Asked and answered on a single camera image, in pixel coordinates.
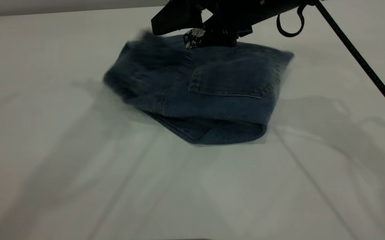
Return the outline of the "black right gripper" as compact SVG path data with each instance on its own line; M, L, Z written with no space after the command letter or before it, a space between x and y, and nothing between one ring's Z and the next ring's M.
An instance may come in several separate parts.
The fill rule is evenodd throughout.
M278 13L278 0L170 0L152 19L152 33L165 35L189 29L183 35L186 49L233 47L239 32ZM212 16L203 21L202 11Z

